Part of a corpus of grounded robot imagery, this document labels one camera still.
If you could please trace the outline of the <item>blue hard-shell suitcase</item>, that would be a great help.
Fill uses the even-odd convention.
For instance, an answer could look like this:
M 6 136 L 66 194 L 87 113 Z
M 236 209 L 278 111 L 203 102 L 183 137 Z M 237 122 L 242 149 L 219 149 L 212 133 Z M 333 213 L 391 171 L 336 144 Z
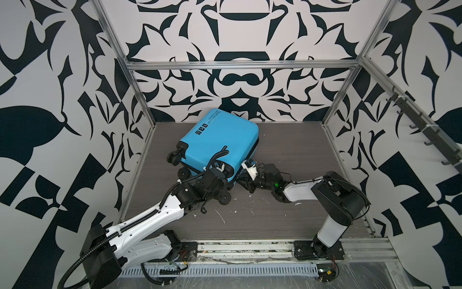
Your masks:
M 252 158 L 259 143 L 259 127 L 246 119 L 221 109 L 206 114 L 167 155 L 167 162 L 179 164 L 178 177 L 185 180 L 200 174 L 206 165 L 218 168 L 227 178 L 225 192 L 218 196 L 221 204 L 231 200 L 229 191 L 243 173 L 241 164 Z

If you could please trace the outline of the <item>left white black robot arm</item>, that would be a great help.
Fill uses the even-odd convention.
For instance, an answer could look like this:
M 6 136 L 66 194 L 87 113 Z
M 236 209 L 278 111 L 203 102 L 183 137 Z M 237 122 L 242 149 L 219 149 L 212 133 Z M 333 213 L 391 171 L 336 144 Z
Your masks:
M 227 177 L 224 167 L 217 166 L 218 159 L 228 154 L 229 150 L 224 146 L 211 157 L 203 172 L 178 180 L 161 202 L 134 218 L 107 229 L 101 225 L 91 229 L 80 257 L 64 273 L 57 287 L 65 289 L 72 273 L 83 266 L 85 279 L 73 287 L 78 289 L 88 284 L 92 289 L 103 289 L 115 281 L 125 268 L 150 259 L 141 256 L 148 246 L 144 238 L 194 210 L 206 214 L 205 205 L 213 199 L 223 205 L 228 204 Z

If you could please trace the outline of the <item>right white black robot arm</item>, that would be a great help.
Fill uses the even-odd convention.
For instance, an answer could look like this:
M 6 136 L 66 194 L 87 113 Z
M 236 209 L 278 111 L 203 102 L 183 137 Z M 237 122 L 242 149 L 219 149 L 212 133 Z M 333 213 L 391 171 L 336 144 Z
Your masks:
M 369 208 L 366 195 L 338 173 L 329 171 L 324 176 L 307 181 L 285 180 L 275 164 L 257 165 L 247 160 L 241 163 L 243 173 L 237 183 L 250 193 L 268 190 L 282 203 L 317 200 L 327 212 L 327 219 L 311 241 L 295 241 L 297 260 L 343 260 L 344 248 L 340 239 L 361 211 Z

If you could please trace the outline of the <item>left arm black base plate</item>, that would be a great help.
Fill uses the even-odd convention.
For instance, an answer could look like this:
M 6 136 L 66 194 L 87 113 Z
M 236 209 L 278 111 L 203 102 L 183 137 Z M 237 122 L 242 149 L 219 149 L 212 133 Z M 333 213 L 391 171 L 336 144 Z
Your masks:
M 198 253 L 197 242 L 182 242 L 172 247 L 166 257 L 162 258 L 162 261 L 194 261 L 197 258 Z

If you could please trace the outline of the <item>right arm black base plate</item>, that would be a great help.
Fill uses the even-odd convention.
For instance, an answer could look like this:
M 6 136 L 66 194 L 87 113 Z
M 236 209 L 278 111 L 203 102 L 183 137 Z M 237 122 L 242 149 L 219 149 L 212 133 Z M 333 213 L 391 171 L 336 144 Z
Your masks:
M 294 242 L 294 257 L 297 260 L 344 260 L 345 251 L 340 241 L 327 247 L 319 240 L 297 240 Z

